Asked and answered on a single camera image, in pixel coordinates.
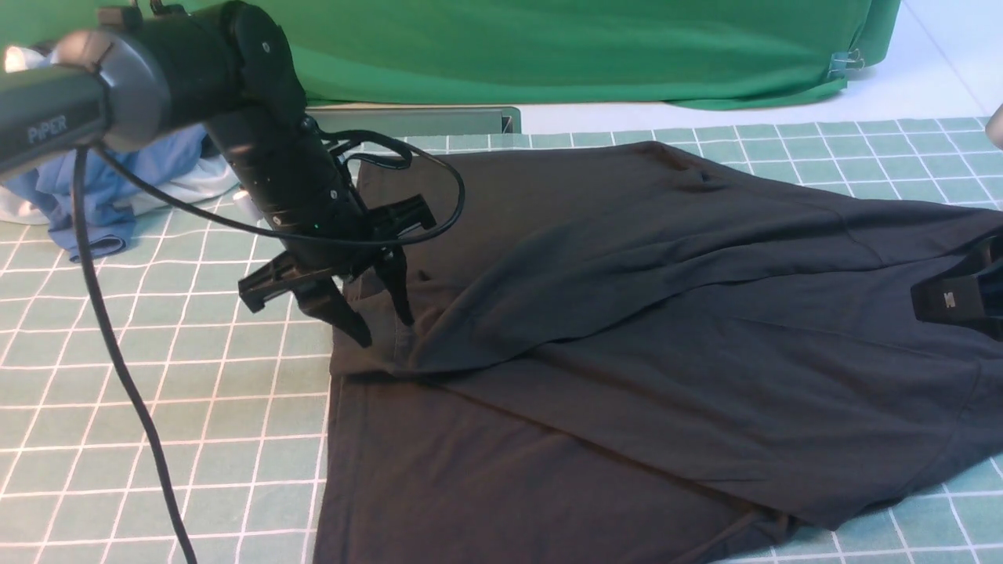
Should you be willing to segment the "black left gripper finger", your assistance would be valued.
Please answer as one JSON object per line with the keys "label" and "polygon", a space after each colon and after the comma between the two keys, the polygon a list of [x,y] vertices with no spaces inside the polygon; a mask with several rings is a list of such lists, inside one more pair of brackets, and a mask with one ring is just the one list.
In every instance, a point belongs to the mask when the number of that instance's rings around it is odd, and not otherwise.
{"label": "black left gripper finger", "polygon": [[405,326],[412,326],[415,318],[406,287],[407,263],[404,250],[386,249],[374,264],[374,272],[391,298],[398,319]]}
{"label": "black left gripper finger", "polygon": [[366,349],[372,336],[364,318],[347,302],[331,278],[313,280],[294,289],[302,313],[338,329]]}

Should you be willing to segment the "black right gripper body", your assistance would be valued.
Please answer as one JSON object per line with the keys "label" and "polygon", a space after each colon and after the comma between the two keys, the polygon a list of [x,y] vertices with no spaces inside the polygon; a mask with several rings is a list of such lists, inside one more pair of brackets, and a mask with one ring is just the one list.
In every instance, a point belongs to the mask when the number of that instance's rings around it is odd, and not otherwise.
{"label": "black right gripper body", "polygon": [[1002,340],[1002,239],[979,240],[960,263],[912,287],[914,317]]}

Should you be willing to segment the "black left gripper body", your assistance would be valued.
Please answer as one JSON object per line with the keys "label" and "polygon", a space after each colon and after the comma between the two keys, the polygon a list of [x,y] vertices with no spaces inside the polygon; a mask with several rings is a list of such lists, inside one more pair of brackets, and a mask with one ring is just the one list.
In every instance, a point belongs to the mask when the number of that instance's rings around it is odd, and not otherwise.
{"label": "black left gripper body", "polygon": [[367,208],[308,119],[284,125],[265,110],[238,110],[205,129],[269,228],[285,236],[284,252],[237,286],[253,312],[313,280],[374,271],[384,250],[402,249],[404,234],[436,225],[419,195]]}

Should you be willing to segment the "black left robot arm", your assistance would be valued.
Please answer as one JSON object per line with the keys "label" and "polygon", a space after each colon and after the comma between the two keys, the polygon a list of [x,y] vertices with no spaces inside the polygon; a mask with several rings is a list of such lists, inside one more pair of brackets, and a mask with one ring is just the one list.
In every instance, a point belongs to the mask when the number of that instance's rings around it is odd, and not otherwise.
{"label": "black left robot arm", "polygon": [[141,150],[201,124],[236,172],[285,250],[237,285],[248,309],[293,294],[306,315],[369,346],[371,334],[336,280],[373,270],[402,324],[413,324],[406,290],[408,232],[432,230],[423,197],[367,208],[340,160],[379,143],[402,170],[414,151],[369,131],[329,133],[307,114],[283,29],[257,5],[228,1],[194,12],[169,5],[144,18],[108,6],[100,25],[64,37],[49,67],[4,76],[2,171],[18,172],[76,146]]}

